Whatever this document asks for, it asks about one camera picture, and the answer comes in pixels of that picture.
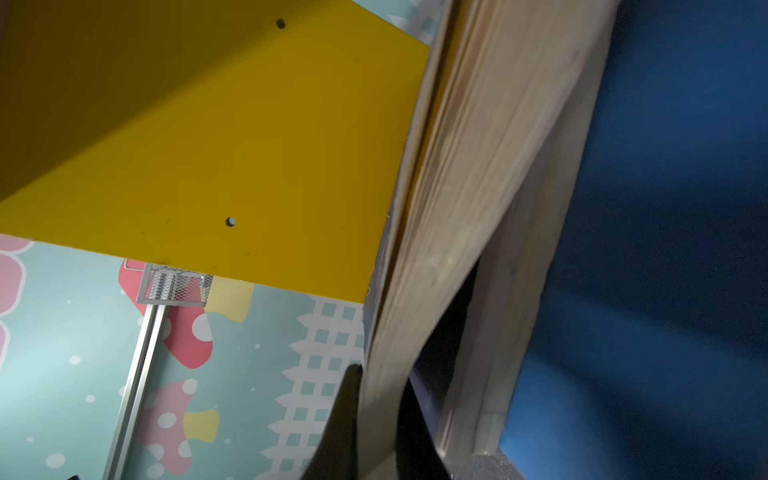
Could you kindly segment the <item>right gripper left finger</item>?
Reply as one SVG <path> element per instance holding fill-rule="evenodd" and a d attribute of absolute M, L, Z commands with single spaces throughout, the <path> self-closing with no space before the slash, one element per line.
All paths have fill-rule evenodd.
<path fill-rule="evenodd" d="M 358 478 L 357 417 L 363 368 L 345 370 L 321 441 L 302 480 L 352 480 Z"/>

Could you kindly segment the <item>dark blue bagua cover book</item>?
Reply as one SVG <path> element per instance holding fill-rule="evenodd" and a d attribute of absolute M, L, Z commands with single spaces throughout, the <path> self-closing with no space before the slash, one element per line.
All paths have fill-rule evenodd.
<path fill-rule="evenodd" d="M 479 262 L 435 446 L 450 465 L 500 443 L 573 195 L 610 49 L 606 28 Z"/>

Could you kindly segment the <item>yellow bookshelf pink blue shelves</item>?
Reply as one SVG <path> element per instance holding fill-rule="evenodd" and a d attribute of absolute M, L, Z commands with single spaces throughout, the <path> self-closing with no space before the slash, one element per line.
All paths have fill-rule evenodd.
<path fill-rule="evenodd" d="M 448 2 L 2 3 L 3 478 L 301 479 Z M 613 2 L 498 450 L 763 479 L 767 5 Z M 435 449 L 486 245 L 408 376 Z M 138 304 L 146 264 L 206 306 Z"/>

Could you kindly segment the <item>dark blue Sunzi label book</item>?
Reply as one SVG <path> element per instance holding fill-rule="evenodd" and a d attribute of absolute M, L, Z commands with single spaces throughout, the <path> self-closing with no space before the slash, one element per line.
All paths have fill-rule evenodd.
<path fill-rule="evenodd" d="M 613 1 L 450 1 L 393 195 L 358 403 L 358 473 L 393 479 L 410 371 L 521 186 Z"/>

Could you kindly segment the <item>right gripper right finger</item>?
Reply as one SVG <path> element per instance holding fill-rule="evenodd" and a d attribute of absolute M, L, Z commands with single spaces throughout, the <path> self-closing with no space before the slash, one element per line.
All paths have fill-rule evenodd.
<path fill-rule="evenodd" d="M 437 454 L 411 382 L 406 384 L 398 413 L 396 468 L 399 480 L 450 480 Z"/>

